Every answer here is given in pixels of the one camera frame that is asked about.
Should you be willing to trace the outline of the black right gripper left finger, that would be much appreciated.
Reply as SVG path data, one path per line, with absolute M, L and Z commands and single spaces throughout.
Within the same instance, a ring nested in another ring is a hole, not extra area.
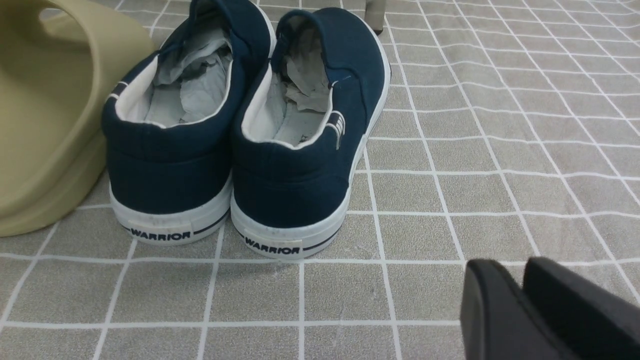
M 466 263 L 460 323 L 467 360 L 579 359 L 496 260 Z

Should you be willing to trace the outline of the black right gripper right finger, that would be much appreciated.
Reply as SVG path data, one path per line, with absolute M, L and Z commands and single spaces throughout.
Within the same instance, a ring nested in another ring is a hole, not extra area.
M 580 360 L 638 360 L 640 309 L 546 257 L 525 266 L 523 291 Z

